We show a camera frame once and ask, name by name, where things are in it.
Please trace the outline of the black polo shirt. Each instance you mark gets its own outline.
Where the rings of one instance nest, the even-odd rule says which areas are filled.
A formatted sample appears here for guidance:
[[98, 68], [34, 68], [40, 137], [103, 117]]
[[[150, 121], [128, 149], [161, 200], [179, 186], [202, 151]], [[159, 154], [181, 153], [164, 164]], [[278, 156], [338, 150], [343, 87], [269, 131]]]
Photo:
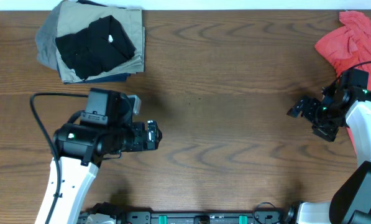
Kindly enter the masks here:
[[108, 72], [135, 55], [133, 43], [113, 16], [99, 18], [75, 34], [57, 37], [55, 42], [67, 67], [84, 79]]

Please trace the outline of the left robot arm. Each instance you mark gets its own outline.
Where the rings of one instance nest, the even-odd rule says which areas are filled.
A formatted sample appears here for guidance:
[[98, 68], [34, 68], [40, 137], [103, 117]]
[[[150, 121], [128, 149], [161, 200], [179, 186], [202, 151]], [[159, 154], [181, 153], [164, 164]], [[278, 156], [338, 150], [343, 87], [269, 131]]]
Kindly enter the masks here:
[[154, 120], [134, 122], [136, 95], [92, 88], [85, 110], [74, 113], [50, 137], [30, 98], [30, 107], [52, 152], [49, 183], [36, 223], [76, 223], [102, 161], [124, 152], [154, 151], [162, 132]]

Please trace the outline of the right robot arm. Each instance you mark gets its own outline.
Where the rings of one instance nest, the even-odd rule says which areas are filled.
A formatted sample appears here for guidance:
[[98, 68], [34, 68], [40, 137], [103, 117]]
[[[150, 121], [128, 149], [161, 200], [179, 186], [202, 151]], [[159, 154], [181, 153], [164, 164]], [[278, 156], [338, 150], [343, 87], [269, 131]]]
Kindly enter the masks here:
[[340, 127], [354, 140], [357, 169], [330, 202], [301, 202], [289, 211], [292, 223], [371, 223], [371, 91], [359, 86], [324, 90], [323, 100], [302, 97], [287, 112], [311, 122], [315, 135], [333, 142]]

